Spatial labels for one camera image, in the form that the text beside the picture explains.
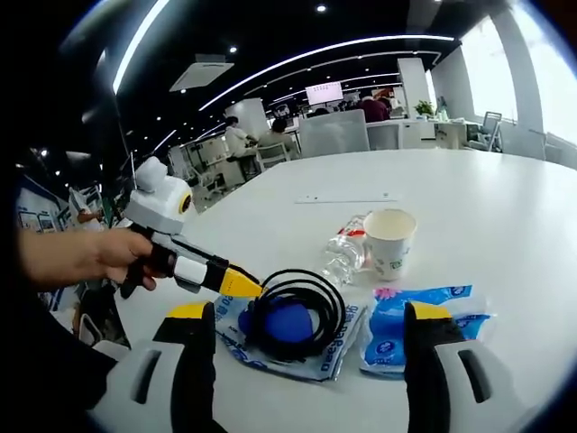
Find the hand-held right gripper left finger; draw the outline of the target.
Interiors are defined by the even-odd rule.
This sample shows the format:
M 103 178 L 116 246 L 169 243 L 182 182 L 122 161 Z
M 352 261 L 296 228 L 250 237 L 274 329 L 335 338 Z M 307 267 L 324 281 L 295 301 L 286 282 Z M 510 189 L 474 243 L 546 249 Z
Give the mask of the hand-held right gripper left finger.
M 219 432 L 214 355 L 214 304 L 178 306 L 116 363 L 88 416 L 101 432 Z

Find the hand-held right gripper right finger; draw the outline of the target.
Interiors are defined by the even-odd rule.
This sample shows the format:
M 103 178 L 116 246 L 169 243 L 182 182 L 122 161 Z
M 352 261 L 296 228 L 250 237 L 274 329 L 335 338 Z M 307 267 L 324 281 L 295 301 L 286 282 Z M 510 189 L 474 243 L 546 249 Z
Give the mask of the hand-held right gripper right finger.
M 466 339 L 449 310 L 410 301 L 404 309 L 409 432 L 519 432 L 530 410 L 510 370 Z

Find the person's left hand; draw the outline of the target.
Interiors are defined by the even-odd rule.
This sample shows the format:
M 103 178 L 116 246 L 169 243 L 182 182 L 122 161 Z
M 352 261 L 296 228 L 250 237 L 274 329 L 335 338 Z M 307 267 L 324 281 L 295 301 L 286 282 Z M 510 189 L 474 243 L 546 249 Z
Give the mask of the person's left hand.
M 128 228 L 79 233 L 74 270 L 80 280 L 107 278 L 122 283 L 129 267 L 151 256 L 152 243 Z

